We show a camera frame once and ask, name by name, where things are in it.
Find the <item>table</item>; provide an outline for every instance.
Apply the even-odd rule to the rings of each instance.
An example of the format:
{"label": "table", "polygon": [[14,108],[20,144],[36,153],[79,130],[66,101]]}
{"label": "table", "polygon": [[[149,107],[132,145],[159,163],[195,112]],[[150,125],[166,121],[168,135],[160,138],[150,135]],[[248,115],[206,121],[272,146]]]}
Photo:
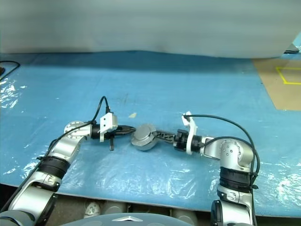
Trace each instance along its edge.
{"label": "table", "polygon": [[[301,59],[301,55],[283,58]],[[1,54],[22,66],[1,82],[0,182],[19,185],[54,138],[74,120],[90,120],[106,95],[119,124],[185,129],[186,111],[232,119],[251,134],[261,158],[254,193],[258,215],[300,217],[301,112],[276,110],[250,59],[153,52]],[[246,137],[212,119],[196,119],[199,135]],[[210,210],[219,162],[160,143],[143,152],[130,136],[89,140],[59,192]]]}

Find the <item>black cable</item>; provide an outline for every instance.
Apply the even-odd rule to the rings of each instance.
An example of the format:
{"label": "black cable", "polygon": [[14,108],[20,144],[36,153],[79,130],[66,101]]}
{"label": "black cable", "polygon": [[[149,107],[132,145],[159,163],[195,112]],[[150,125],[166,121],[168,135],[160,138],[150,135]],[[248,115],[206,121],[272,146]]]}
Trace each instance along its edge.
{"label": "black cable", "polygon": [[251,146],[251,144],[249,142],[247,142],[244,139],[238,138],[238,137],[215,137],[212,140],[209,140],[208,142],[204,143],[204,147],[206,147],[207,145],[213,143],[214,141],[220,140],[220,139],[236,139],[236,140],[239,140],[239,141],[244,142],[245,144]]}
{"label": "black cable", "polygon": [[[51,149],[52,149],[52,148],[57,144],[57,142],[58,142],[60,139],[62,139],[65,135],[67,135],[67,134],[73,132],[73,131],[76,130],[76,129],[80,129],[80,128],[84,127],[84,126],[87,126],[87,125],[92,124],[92,123],[95,121],[95,119],[97,118],[97,116],[98,116],[98,113],[99,113],[99,111],[100,111],[100,108],[101,108],[101,105],[102,105],[102,103],[103,103],[103,100],[105,100],[105,103],[106,103],[106,113],[107,113],[107,112],[110,112],[110,107],[109,107],[109,104],[108,104],[108,100],[107,100],[107,98],[106,98],[105,96],[103,96],[103,97],[100,99],[100,101],[99,101],[99,104],[98,104],[96,113],[95,113],[95,115],[94,115],[94,117],[93,117],[92,120],[88,121],[87,123],[85,123],[85,124],[83,124],[83,125],[81,125],[81,126],[77,126],[77,127],[73,128],[73,129],[71,129],[71,130],[65,132],[64,134],[62,134],[61,136],[59,136],[57,139],[51,141],[51,143],[50,143],[50,145],[49,145],[49,147],[48,147],[48,150],[47,150],[47,152],[45,153],[45,155],[44,155],[42,158],[37,158],[37,159],[40,159],[40,160],[41,160],[41,159],[45,158],[46,156],[48,156],[49,153],[50,153],[50,151],[51,151]],[[40,163],[41,163],[41,161],[39,161],[39,163],[33,168],[33,170],[30,171],[30,173],[28,174],[28,176],[26,177],[26,179],[20,184],[20,186],[15,190],[15,192],[12,194],[12,196],[9,198],[9,200],[8,200],[8,201],[4,204],[4,206],[1,208],[0,212],[6,211],[6,210],[8,209],[9,204],[12,202],[12,200],[13,200],[14,197],[18,194],[18,192],[22,189],[22,187],[23,187],[24,184],[27,182],[27,180],[28,180],[28,179],[33,175],[33,173],[38,169],[38,167],[40,166]]]}
{"label": "black cable", "polygon": [[0,78],[0,81],[2,81],[3,79],[5,79],[9,74],[11,74],[15,69],[17,69],[18,67],[20,67],[20,64],[17,61],[13,61],[13,60],[2,60],[0,61],[0,63],[14,63],[17,64],[16,67],[14,67],[12,70],[10,70],[9,72],[7,72],[4,76],[2,76]]}
{"label": "black cable", "polygon": [[255,206],[254,206],[254,195],[253,195],[253,189],[251,188],[251,194],[252,194],[252,219],[253,219],[253,224],[257,226],[257,220],[256,220],[256,215],[255,215]]}

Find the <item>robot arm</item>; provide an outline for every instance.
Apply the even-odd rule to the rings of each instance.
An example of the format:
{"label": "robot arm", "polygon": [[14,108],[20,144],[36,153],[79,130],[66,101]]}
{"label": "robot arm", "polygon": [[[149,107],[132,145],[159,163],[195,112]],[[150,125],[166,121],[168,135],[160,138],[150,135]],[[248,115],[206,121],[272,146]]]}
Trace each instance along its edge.
{"label": "robot arm", "polygon": [[177,134],[156,130],[150,124],[137,128],[132,144],[139,150],[152,148],[158,140],[173,143],[175,149],[200,153],[204,157],[220,160],[219,200],[212,204],[211,225],[228,226],[238,223],[253,225],[252,146],[236,137],[202,137],[196,135],[197,126],[187,112],[182,121],[189,131],[179,129]]}
{"label": "robot arm", "polygon": [[64,135],[54,140],[47,154],[39,158],[40,162],[34,172],[20,186],[8,207],[0,213],[2,226],[43,225],[48,220],[57,200],[62,179],[76,158],[80,144],[87,138],[111,140],[125,135],[135,129],[129,126],[118,126],[117,117],[108,112],[100,118],[100,124],[72,121],[64,128]]}

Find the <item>silver arm segment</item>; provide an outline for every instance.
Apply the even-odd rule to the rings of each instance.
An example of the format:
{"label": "silver arm segment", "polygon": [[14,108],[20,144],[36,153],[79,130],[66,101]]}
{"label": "silver arm segment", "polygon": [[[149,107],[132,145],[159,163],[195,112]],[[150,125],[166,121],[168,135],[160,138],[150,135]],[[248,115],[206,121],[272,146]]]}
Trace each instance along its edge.
{"label": "silver arm segment", "polygon": [[[69,123],[64,131],[84,125],[82,121]],[[89,124],[62,137],[41,161],[38,169],[28,178],[19,193],[11,202],[8,210],[30,213],[32,225],[47,221],[57,199],[62,178],[79,152],[80,143],[90,137],[92,125]]]}
{"label": "silver arm segment", "polygon": [[220,139],[201,148],[205,157],[221,162],[220,184],[217,186],[222,222],[253,224],[253,197],[249,191],[250,164],[253,152],[247,144],[235,139]]}

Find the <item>wrinkled plastic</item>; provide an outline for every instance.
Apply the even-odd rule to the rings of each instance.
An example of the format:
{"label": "wrinkled plastic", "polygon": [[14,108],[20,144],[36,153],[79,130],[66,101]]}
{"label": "wrinkled plastic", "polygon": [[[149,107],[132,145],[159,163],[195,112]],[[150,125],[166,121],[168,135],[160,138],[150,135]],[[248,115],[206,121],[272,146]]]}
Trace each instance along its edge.
{"label": "wrinkled plastic", "polygon": [[[119,124],[176,132],[187,110],[239,122],[261,158],[256,214],[301,215],[301,113],[274,108],[251,61],[145,52],[7,57],[22,67],[0,85],[1,183],[19,185],[65,125],[90,120],[106,95]],[[199,135],[245,138],[223,122],[195,121]],[[218,198],[218,161],[166,143],[138,151],[130,136],[114,143],[114,151],[107,141],[82,143],[59,192],[192,210],[210,210]]]}

